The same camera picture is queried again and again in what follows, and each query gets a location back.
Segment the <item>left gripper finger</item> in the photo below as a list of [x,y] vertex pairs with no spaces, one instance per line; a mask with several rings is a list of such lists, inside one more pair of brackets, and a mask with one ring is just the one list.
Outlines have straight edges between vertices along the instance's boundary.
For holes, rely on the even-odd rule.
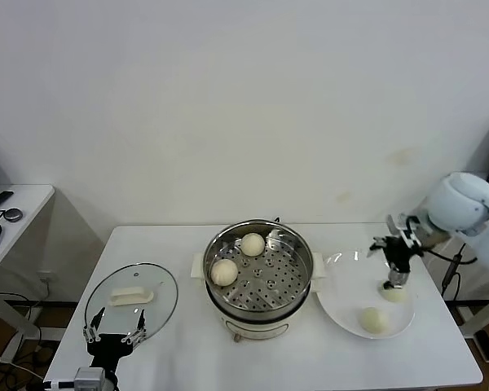
[[83,335],[87,344],[92,344],[93,342],[100,341],[99,325],[104,316],[104,312],[105,308],[102,307],[101,310],[92,317],[91,321],[86,321],[86,324],[83,328]]
[[126,344],[139,344],[147,338],[145,310],[139,311],[139,320],[133,332],[128,333],[121,341]]

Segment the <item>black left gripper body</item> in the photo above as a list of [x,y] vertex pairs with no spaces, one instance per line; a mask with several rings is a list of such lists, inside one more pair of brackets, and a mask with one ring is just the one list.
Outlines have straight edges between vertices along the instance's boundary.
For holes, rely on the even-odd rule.
[[115,371],[119,361],[133,353],[133,345],[126,335],[100,334],[99,340],[87,343],[87,352],[92,357],[92,367]]

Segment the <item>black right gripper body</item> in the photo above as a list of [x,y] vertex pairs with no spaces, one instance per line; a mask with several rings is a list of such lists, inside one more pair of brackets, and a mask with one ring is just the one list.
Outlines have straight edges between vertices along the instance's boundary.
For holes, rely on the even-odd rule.
[[410,260],[413,256],[413,249],[409,248],[402,238],[385,239],[385,258],[392,269],[410,272]]

